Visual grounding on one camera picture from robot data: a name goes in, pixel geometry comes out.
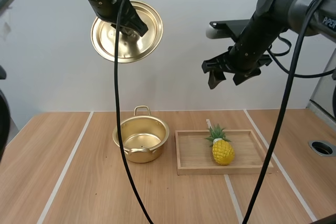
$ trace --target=pineapple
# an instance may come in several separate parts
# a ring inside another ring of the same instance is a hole
[[[235,151],[228,143],[231,141],[226,138],[223,130],[224,128],[221,129],[219,124],[215,126],[214,129],[210,127],[209,131],[211,133],[211,136],[207,137],[206,139],[213,143],[212,154],[215,161],[220,165],[228,165],[235,158]]]

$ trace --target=white wall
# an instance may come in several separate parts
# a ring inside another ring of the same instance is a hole
[[[120,66],[123,110],[147,104],[152,110],[221,110],[278,108],[286,75],[272,63],[262,75],[236,87],[232,75],[215,90],[207,85],[203,60],[227,50],[232,41],[209,40],[212,20],[247,19],[257,0],[141,0],[161,15],[164,35],[144,60]],[[113,63],[92,47],[95,18],[86,0],[15,0],[10,11],[11,33],[0,39],[0,63],[8,78],[0,88],[12,118],[21,128],[43,111],[114,110]],[[285,37],[295,41],[292,32]],[[275,51],[286,46],[275,43]],[[299,73],[324,70],[334,44],[307,38]],[[288,67],[291,56],[282,62]],[[289,106],[304,108],[318,80],[295,80]]]
[[[336,68],[336,50],[331,57],[326,71],[330,71]],[[329,114],[334,115],[332,108],[332,96],[335,90],[336,82],[331,78],[331,76],[326,76],[320,79],[315,92],[311,99],[324,108]]]

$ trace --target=wooden tray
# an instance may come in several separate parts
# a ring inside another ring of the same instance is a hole
[[[212,156],[211,142],[204,138],[209,131],[176,131],[178,175],[260,173],[265,151],[251,130],[226,130],[235,150],[235,159],[227,166],[218,165]],[[269,163],[267,172],[276,169]]]

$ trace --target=pineapple leaves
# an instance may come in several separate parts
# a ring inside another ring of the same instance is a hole
[[[206,139],[208,139],[209,141],[213,142],[214,139],[210,136],[210,137],[207,137]]]
[[[210,137],[207,137],[206,139],[209,141],[213,141],[216,138],[221,138],[227,142],[231,142],[229,139],[226,138],[225,132],[223,132],[225,128],[221,128],[219,124],[214,126],[214,128],[209,127],[208,130],[211,134]]]

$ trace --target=gold pot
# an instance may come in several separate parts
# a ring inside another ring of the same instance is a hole
[[[146,108],[148,115],[137,115],[140,108]],[[114,128],[112,137],[119,146],[117,127]],[[135,163],[147,163],[161,155],[163,144],[169,137],[169,127],[161,119],[152,116],[147,106],[137,106],[134,117],[121,122],[121,137],[126,159]]]

